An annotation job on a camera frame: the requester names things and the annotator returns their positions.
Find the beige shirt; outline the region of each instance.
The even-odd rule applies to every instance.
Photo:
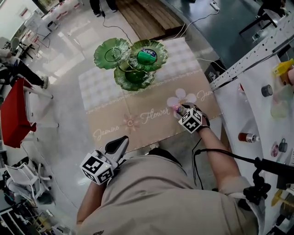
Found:
[[[154,155],[134,157],[109,182],[101,207],[81,224],[78,234],[255,235],[253,212],[227,196],[248,186],[238,177],[220,193],[197,190],[177,164]]]

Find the yellow object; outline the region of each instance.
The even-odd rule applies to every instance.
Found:
[[[286,62],[279,63],[276,67],[273,68],[272,72],[276,77],[281,76],[286,73],[288,69],[294,64],[294,60],[291,59]]]
[[[274,197],[273,197],[273,199],[272,199],[272,201],[271,201],[271,206],[272,206],[272,207],[275,206],[275,205],[277,204],[277,202],[278,202],[279,200],[281,200],[285,205],[288,205],[288,206],[290,206],[290,207],[294,207],[294,204],[293,204],[293,203],[290,203],[290,202],[286,201],[285,199],[281,198],[282,193],[283,193],[283,190],[282,190],[282,189],[279,189],[279,190],[275,193],[275,195],[274,195]]]

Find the shoe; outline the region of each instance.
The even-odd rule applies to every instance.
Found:
[[[47,89],[48,84],[49,84],[48,76],[43,76],[41,79],[44,81],[44,84],[43,84],[43,86],[41,86],[41,88]]]

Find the checkered tablecloth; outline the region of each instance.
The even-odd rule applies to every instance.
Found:
[[[198,61],[184,38],[164,41],[162,44],[165,45],[169,58],[166,64],[155,73],[153,84],[200,69]],[[79,86],[87,112],[130,93],[122,90],[115,83],[113,72],[114,69],[94,67],[79,76]]]

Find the glove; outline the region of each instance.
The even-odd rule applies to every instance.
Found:
[[[184,104],[182,104],[182,106],[183,107],[185,107],[185,108],[188,108],[188,109],[190,109],[190,108],[194,108],[195,110],[197,110],[198,112],[200,112],[201,114],[202,114],[202,117],[204,118],[202,118],[202,125],[196,130],[197,132],[199,132],[201,129],[203,129],[203,128],[210,128],[210,122],[209,122],[209,119],[208,119],[208,117],[207,117],[207,115],[204,113],[204,112],[202,112],[201,111],[201,109],[200,108],[198,108],[196,105],[194,105],[193,103],[184,103]]]

